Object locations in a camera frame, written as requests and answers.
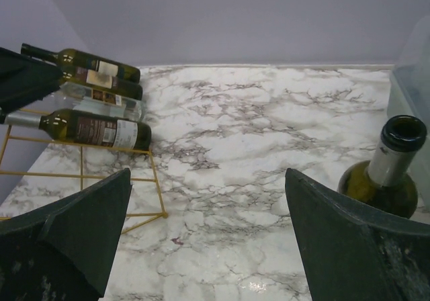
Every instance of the gold wire rack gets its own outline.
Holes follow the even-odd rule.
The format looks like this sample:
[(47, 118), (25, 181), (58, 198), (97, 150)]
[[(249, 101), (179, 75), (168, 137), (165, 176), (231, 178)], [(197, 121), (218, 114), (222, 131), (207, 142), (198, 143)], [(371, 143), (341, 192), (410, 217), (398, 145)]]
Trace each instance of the gold wire rack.
[[(36, 110), (27, 110), (27, 109), (21, 109), (21, 111), (24, 112), (30, 112), (30, 113), (36, 113), (36, 114), (42, 114), (46, 115), (49, 114), (47, 112), (41, 112)], [(69, 142), (61, 142), (61, 141), (55, 141), (55, 140), (44, 140), (41, 138), (30, 138), (25, 136), (14, 136), (11, 135), (12, 126), (9, 125), (6, 131), (5, 140), (3, 141), (3, 145), (1, 147), (0, 151), (0, 168), (1, 164), (3, 162), (3, 157), (5, 155), (7, 143), (9, 140), (22, 140), (22, 141), (30, 141), (30, 142), (41, 142), (41, 143), (52, 143), (52, 144), (61, 144), (61, 145), (69, 145), (69, 146), (78, 146), (79, 147), (79, 153), (80, 153), (80, 174), (79, 175), (73, 175), (73, 174), (67, 174), (67, 173), (42, 173), (42, 172), (23, 172), (23, 171), (6, 171), (0, 169), (0, 175), (29, 175), (29, 176), (36, 176), (36, 177), (62, 177), (62, 178), (76, 178), (80, 179), (81, 181), (81, 190), (83, 189), (83, 181), (84, 179), (104, 179), (106, 176), (102, 175), (84, 175), (83, 173), (83, 148), (97, 148), (100, 150), (111, 150), (111, 151), (119, 151), (119, 152), (126, 152), (126, 153), (139, 153), (148, 155), (151, 168), (153, 170), (153, 178), (139, 178), (139, 177), (132, 177), (132, 181), (144, 181), (144, 182), (153, 182), (155, 183), (155, 186), (157, 188), (157, 193), (160, 201), (160, 212), (151, 212), (151, 213), (137, 213), (137, 214), (127, 214), (126, 217), (150, 217), (148, 220), (145, 220), (144, 222), (139, 222), (138, 224), (135, 224), (134, 226), (131, 226), (129, 228), (125, 228), (121, 234), (125, 234), (126, 232), (130, 232), (131, 230), (134, 230), (138, 227), (141, 227), (145, 224), (148, 224), (149, 222), (152, 222), (160, 217), (167, 218), (168, 213), (166, 212), (166, 209), (164, 207), (163, 197), (161, 195), (161, 189), (159, 180), (157, 177), (157, 171), (155, 170), (155, 164), (154, 164), (154, 157), (151, 150), (145, 151), (145, 150), (135, 150), (133, 148), (114, 148), (114, 147), (108, 147), (108, 146), (95, 146), (90, 144), (77, 144), (77, 143), (69, 143)], [(8, 220), (11, 217), (0, 217), (1, 220)]]

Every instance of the green glass bottle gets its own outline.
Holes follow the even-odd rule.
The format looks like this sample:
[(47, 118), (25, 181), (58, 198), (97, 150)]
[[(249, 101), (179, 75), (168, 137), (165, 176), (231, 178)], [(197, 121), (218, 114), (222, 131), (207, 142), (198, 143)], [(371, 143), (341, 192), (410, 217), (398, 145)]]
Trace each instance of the green glass bottle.
[(147, 151), (151, 128), (143, 122), (131, 122), (63, 108), (49, 115), (16, 111), (2, 118), (3, 124), (38, 128), (53, 140), (62, 142), (133, 148)]
[(71, 65), (63, 66), (61, 70), (63, 77), (60, 82), (62, 84), (70, 81), (98, 91), (109, 91), (138, 101), (142, 99), (142, 86), (139, 84)]
[(362, 161), (342, 175), (338, 192), (391, 214), (410, 218), (418, 192), (406, 173), (424, 145), (427, 128), (413, 116), (399, 115), (384, 125), (371, 161)]
[(22, 44), (21, 54), (51, 62), (59, 67), (73, 65), (134, 83), (138, 83), (140, 80), (140, 71), (136, 67), (80, 50), (64, 49), (60, 52), (52, 52), (29, 44)]

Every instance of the white label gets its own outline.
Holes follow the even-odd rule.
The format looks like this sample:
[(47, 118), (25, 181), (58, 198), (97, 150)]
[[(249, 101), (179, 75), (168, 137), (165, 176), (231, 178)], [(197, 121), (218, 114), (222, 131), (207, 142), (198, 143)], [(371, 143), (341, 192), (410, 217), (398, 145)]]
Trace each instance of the white label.
[(105, 128), (103, 133), (103, 142), (112, 143), (115, 140), (115, 129), (114, 128)]
[(115, 102), (116, 102), (116, 105), (122, 106), (122, 97), (119, 95), (115, 95)]
[(112, 76), (100, 74), (97, 71), (87, 72), (87, 83), (105, 88), (112, 88)]
[(137, 123), (118, 120), (114, 147), (134, 148), (137, 140)]
[(116, 76), (118, 75), (118, 66), (116, 64), (110, 64), (108, 62), (99, 60), (97, 71), (101, 74)]

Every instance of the bottle opening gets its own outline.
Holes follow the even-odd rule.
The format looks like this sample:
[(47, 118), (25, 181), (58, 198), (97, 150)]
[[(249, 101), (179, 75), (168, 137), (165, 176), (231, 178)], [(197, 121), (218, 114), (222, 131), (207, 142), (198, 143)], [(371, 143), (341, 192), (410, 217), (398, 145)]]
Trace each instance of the bottle opening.
[(390, 118), (382, 129), (382, 142), (392, 150), (411, 152), (419, 150), (427, 137), (427, 128), (418, 118), (399, 115)]
[(392, 133), (399, 138), (414, 139), (422, 136), (423, 127), (416, 120), (396, 120), (392, 125)]

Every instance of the white marble surface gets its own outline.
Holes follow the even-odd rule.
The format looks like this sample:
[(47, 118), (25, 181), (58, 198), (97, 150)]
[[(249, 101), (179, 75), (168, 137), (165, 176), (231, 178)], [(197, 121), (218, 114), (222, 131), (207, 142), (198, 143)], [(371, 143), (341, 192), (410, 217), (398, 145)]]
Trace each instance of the white marble surface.
[[(335, 189), (348, 166), (370, 158), (386, 121), (388, 71), (142, 73), (170, 217), (122, 236), (104, 300), (310, 300), (284, 173), (296, 168)], [(131, 167), (133, 175), (151, 175), (143, 157), (105, 150), (85, 156), (86, 173)], [(49, 146), (31, 171), (77, 173), (78, 166), (75, 148)], [(74, 179), (24, 177), (0, 214), (15, 216), (77, 190)], [(153, 184), (136, 183), (129, 210), (157, 211), (157, 202)], [(423, 207), (416, 218), (428, 219)]]

